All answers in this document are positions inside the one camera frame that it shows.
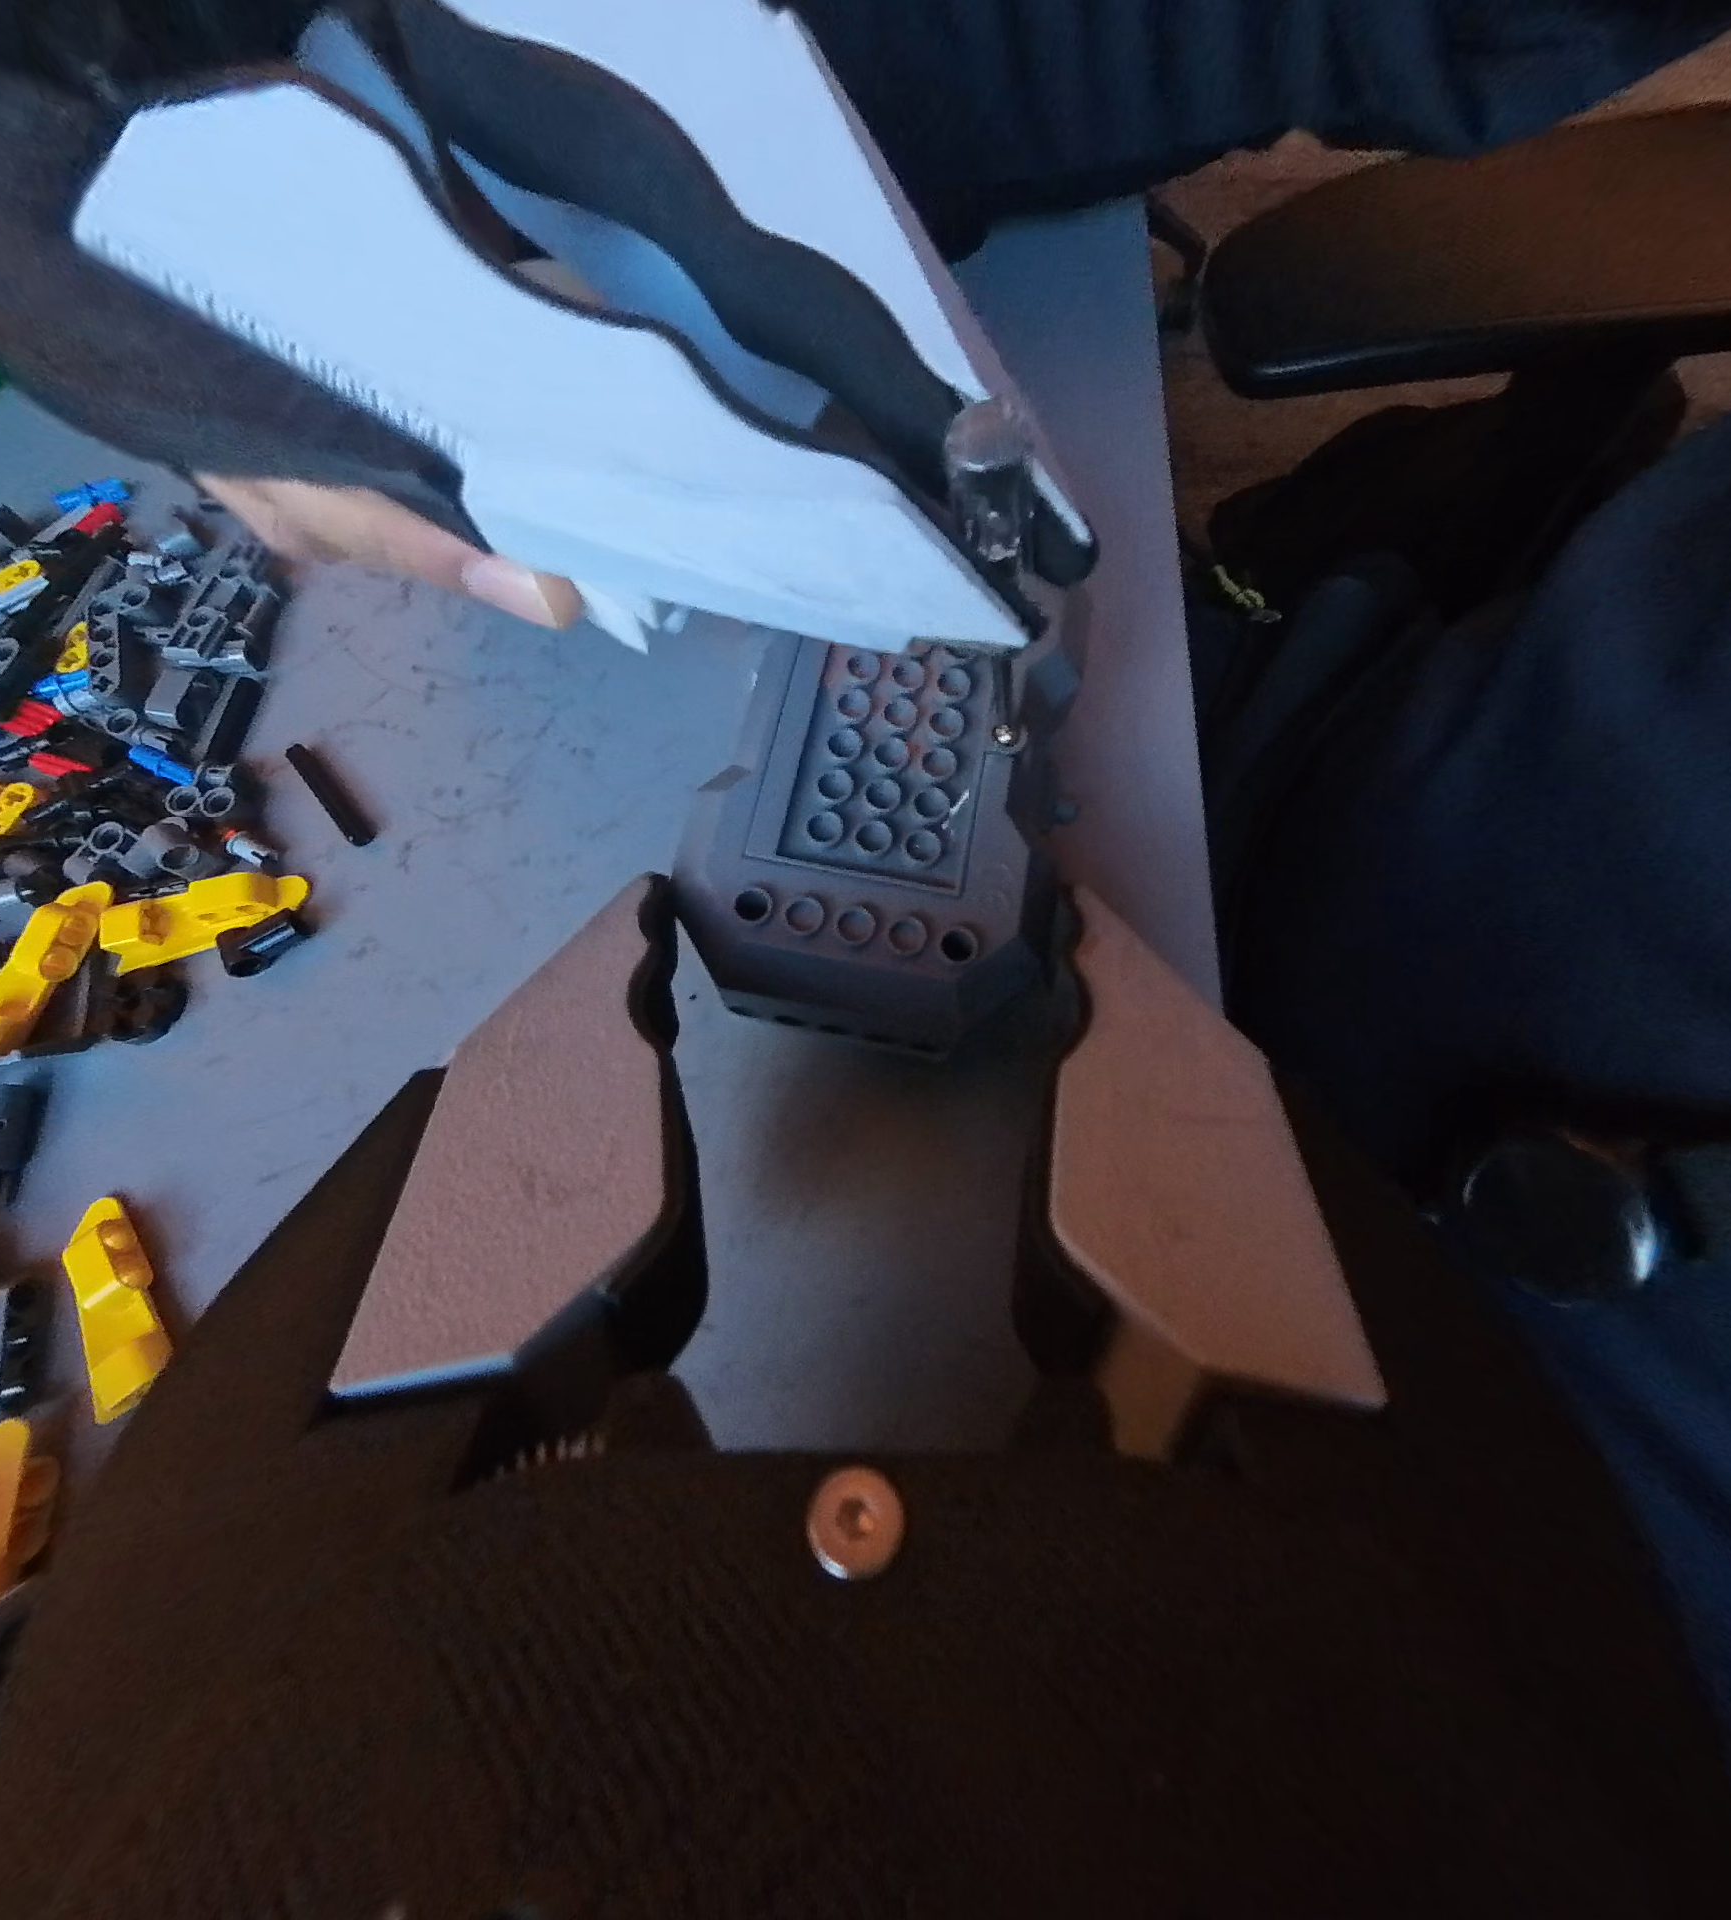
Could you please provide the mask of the black axle rod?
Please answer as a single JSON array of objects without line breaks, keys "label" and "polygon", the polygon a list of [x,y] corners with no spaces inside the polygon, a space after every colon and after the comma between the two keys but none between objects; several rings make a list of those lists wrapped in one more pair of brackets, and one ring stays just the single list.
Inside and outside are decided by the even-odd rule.
[{"label": "black axle rod", "polygon": [[297,773],[312,803],[324,810],[341,841],[350,849],[371,849],[379,841],[373,813],[361,807],[361,801],[350,793],[350,784],[341,777],[331,758],[310,744],[286,744],[282,745],[286,766]]}]

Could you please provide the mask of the clear-handled screwdriver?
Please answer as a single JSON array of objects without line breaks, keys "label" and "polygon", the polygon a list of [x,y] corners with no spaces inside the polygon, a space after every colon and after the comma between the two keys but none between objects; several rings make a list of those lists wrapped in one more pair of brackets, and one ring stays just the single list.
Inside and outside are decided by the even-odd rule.
[{"label": "clear-handled screwdriver", "polygon": [[971,400],[942,434],[942,528],[952,546],[1029,626],[1026,582],[1039,546],[1029,434],[999,400]]}]

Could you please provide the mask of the black cloth with zip pull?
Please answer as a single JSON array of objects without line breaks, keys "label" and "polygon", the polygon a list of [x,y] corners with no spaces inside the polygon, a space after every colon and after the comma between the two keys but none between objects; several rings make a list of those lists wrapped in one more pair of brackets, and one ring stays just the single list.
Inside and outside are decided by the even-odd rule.
[{"label": "black cloth with zip pull", "polygon": [[1586,356],[1375,411],[1212,514],[1187,639],[1217,933],[1329,735],[1422,641],[1524,595],[1688,416],[1666,362]]}]

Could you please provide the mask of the short yellow curved piece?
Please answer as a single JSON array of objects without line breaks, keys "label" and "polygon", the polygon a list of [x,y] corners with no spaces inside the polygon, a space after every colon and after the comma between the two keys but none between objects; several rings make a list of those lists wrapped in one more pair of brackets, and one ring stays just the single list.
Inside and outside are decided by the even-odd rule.
[{"label": "short yellow curved piece", "polygon": [[175,1340],[155,1305],[155,1265],[116,1194],[99,1194],[60,1247],[87,1364],[92,1418],[115,1426],[163,1377]]}]

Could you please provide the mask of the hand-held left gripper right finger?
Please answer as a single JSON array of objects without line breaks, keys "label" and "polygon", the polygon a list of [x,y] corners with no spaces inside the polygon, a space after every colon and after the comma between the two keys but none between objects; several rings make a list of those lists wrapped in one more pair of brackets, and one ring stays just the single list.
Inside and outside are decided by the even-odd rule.
[{"label": "hand-held left gripper right finger", "polygon": [[1052,934],[1015,1261],[1044,1387],[1132,1461],[1175,1461],[1235,1399],[1378,1413],[1390,1384],[1263,1052],[1099,891],[1068,891]]}]

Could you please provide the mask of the person's right hand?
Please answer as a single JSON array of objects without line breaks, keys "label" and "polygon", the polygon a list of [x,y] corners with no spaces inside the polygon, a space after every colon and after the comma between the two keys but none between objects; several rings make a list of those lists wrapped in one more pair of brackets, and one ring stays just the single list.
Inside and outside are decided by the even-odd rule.
[{"label": "person's right hand", "polygon": [[482,551],[379,491],[212,473],[194,481],[282,562],[408,578],[555,635],[590,610],[565,578]]}]

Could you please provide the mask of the black round badge reel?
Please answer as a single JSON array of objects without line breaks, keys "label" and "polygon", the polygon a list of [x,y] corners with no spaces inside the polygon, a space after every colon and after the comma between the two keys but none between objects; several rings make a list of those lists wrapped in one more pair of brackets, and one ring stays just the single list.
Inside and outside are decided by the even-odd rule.
[{"label": "black round badge reel", "polygon": [[1448,1178],[1448,1225],[1546,1302],[1615,1302],[1671,1256],[1641,1148],[1554,1123],[1507,1129]]}]

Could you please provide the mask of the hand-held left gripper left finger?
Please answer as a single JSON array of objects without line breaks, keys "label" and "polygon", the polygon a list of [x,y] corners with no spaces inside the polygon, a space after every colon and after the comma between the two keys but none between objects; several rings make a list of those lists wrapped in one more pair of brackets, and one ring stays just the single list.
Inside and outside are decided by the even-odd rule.
[{"label": "hand-held left gripper left finger", "polygon": [[676,967],[673,881],[639,874],[457,1045],[338,1404],[482,1382],[590,1404],[687,1349],[708,1266]]}]

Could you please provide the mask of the grey studded battery box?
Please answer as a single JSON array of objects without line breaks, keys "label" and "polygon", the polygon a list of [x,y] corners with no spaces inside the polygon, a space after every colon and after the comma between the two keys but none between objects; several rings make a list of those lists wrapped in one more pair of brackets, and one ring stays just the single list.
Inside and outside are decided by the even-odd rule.
[{"label": "grey studded battery box", "polygon": [[[731,1016],[948,1061],[1048,978],[1084,641],[1018,656],[779,639],[690,803],[681,919]],[[1029,733],[994,750],[994,725]]]}]

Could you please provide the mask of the person's right forearm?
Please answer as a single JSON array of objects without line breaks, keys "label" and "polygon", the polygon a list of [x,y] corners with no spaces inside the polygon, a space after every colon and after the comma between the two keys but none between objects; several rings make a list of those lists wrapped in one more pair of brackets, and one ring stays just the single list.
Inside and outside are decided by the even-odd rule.
[{"label": "person's right forearm", "polygon": [[1731,31],[1731,5],[793,5],[948,261],[1309,131],[1470,158]]}]

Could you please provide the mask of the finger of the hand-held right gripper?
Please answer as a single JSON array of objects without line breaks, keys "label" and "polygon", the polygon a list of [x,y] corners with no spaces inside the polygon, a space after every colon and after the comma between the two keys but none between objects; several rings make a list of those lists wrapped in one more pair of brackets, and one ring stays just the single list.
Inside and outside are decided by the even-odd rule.
[{"label": "finger of the hand-held right gripper", "polygon": [[779,5],[392,5],[402,74],[457,171],[598,305],[683,334],[759,417],[897,478],[942,528],[942,434],[1029,434],[1033,578],[1096,528],[808,26]]},{"label": "finger of the hand-held right gripper", "polygon": [[441,451],[475,532],[625,646],[673,608],[888,651],[1033,639],[897,478],[759,417],[683,334],[488,261],[310,78],[138,108],[74,232]]}]

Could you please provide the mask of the pile of small brick pieces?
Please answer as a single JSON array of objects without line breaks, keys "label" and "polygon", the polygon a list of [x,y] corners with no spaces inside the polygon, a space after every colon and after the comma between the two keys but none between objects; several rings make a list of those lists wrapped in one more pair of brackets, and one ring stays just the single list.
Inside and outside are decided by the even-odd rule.
[{"label": "pile of small brick pieces", "polygon": [[52,1062],[155,1045],[194,973],[310,933],[245,740],[282,590],[214,507],[138,524],[116,478],[0,507],[0,1206]]}]

